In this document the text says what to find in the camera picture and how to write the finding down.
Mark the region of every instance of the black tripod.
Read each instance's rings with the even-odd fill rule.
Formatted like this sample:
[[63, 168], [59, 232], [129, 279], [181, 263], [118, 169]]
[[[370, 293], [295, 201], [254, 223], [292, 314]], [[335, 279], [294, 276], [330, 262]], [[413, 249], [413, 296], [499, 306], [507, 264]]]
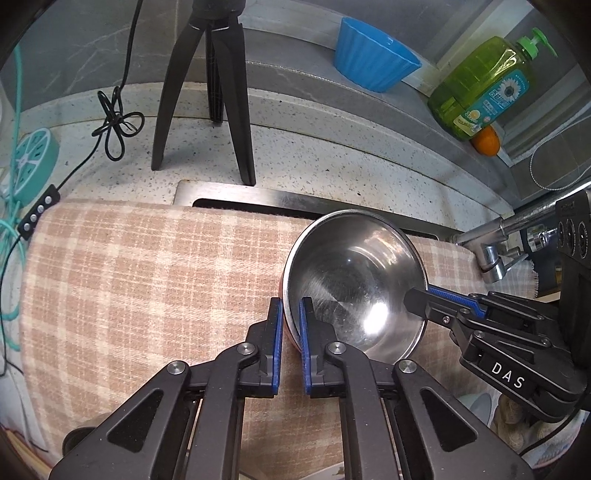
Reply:
[[255, 185], [244, 31], [238, 23], [238, 15], [245, 5], [246, 0], [193, 0], [193, 12], [174, 45], [164, 79], [152, 148], [152, 170], [159, 170], [162, 165], [174, 108], [197, 45], [205, 33], [209, 118], [221, 123], [225, 100], [240, 177], [244, 185]]

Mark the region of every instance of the metal rod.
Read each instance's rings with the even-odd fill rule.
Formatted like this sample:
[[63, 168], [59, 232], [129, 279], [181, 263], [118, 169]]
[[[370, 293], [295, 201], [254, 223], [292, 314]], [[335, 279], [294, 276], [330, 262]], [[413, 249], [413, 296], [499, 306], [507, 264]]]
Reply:
[[559, 200], [562, 200], [573, 193], [579, 192], [583, 189], [591, 187], [591, 180], [589, 178], [581, 180], [567, 190], [556, 192], [553, 195], [542, 198], [539, 202], [530, 207], [516, 213], [506, 219], [496, 219], [492, 222], [486, 223], [466, 233], [461, 233], [455, 239], [458, 245], [464, 245], [474, 239], [486, 237], [488, 245], [493, 245], [502, 242], [509, 237], [510, 234], [518, 232], [523, 228], [535, 225], [537, 222], [552, 214], [554, 205]]

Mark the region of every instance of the faucet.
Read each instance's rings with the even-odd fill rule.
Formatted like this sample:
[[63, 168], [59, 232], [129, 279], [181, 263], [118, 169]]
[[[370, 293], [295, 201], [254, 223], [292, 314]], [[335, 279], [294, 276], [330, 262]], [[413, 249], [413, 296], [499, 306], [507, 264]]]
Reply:
[[466, 247], [474, 253], [485, 283], [491, 284], [499, 281], [505, 277], [511, 267], [526, 259], [527, 254], [522, 254], [505, 265], [499, 256], [498, 244], [506, 241], [510, 234], [529, 228], [551, 215], [554, 212], [554, 205], [559, 200], [589, 187], [591, 187], [591, 180], [581, 180], [567, 190], [543, 197], [508, 218], [499, 217], [465, 233], [455, 235], [452, 242]]

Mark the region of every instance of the beige checkered towel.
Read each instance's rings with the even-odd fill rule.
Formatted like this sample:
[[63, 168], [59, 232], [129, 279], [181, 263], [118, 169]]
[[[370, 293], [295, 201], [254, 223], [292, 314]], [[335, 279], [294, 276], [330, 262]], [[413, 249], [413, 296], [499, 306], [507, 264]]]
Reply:
[[[21, 303], [28, 389], [51, 453], [81, 422], [112, 411], [167, 362], [196, 364], [266, 318], [289, 250], [308, 220], [118, 202], [62, 202], [31, 243]], [[413, 238], [431, 283], [485, 292], [472, 254]], [[531, 264], [497, 290], [534, 297]], [[446, 329], [430, 325], [414, 357], [455, 394], [477, 390]], [[281, 388], [249, 400], [242, 455], [294, 480], [342, 460], [337, 401], [303, 393], [284, 338]]]

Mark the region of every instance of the metal bolt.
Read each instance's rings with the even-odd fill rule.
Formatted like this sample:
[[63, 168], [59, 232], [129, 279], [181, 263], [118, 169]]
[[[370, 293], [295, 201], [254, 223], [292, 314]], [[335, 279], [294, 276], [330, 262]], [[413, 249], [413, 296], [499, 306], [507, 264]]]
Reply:
[[345, 350], [347, 350], [347, 346], [343, 342], [332, 342], [328, 345], [328, 350], [330, 353], [334, 353], [335, 355], [342, 354]]
[[400, 360], [398, 368], [405, 374], [411, 374], [417, 371], [417, 364], [412, 360]]
[[169, 374], [178, 375], [184, 372], [185, 363], [182, 360], [175, 360], [166, 366]]
[[255, 351], [255, 348], [256, 347], [249, 342], [242, 342], [238, 344], [236, 350], [238, 350], [238, 353], [241, 355], [250, 355]]

